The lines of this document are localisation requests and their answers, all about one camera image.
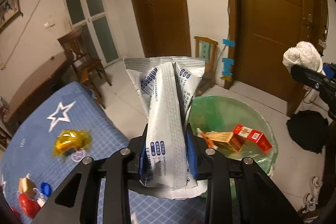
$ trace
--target gold candy wrapper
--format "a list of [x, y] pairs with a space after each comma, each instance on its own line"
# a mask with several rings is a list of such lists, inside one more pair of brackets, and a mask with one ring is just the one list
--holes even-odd
[[57, 137], [53, 154], [54, 156], [67, 156], [71, 153], [88, 148], [91, 143], [91, 135], [85, 130], [63, 130]]

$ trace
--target barcode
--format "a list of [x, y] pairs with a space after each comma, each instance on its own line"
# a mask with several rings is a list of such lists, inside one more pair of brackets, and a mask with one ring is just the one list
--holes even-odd
[[154, 91], [155, 91], [155, 100], [157, 102], [158, 101], [158, 89], [157, 89], [157, 85], [156, 85], [156, 80], [155, 80], [155, 83], [154, 83]]
[[151, 164], [151, 152], [149, 148], [146, 148], [146, 160], [145, 160], [145, 185], [153, 180], [153, 169]]

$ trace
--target white star pattern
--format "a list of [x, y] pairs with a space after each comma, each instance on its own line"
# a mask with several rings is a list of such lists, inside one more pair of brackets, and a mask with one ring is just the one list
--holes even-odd
[[[62, 102], [58, 103], [56, 111], [53, 114], [51, 114], [50, 116], [47, 117], [47, 119], [52, 120], [51, 123], [50, 123], [49, 132], [51, 132], [53, 130], [53, 128], [56, 126], [56, 124], [59, 121], [70, 122], [67, 112], [70, 110], [70, 108], [73, 107], [73, 105], [75, 103], [76, 103], [76, 101], [74, 101], [71, 104], [68, 104], [66, 106], [63, 106]], [[58, 118], [54, 117], [60, 110], [64, 110], [63, 111], [63, 117], [62, 118], [61, 117], [58, 117]]]

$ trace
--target glass door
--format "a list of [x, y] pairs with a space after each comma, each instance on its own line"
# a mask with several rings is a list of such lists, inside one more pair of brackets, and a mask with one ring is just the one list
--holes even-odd
[[73, 28], [82, 27], [84, 44], [107, 66], [118, 59], [102, 0], [65, 0]]

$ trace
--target white towel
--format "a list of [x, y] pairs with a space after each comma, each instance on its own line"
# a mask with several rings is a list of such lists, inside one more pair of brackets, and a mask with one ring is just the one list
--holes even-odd
[[286, 50], [282, 63], [289, 72], [294, 65], [301, 65], [325, 75], [322, 58], [310, 42], [301, 41], [295, 47]]

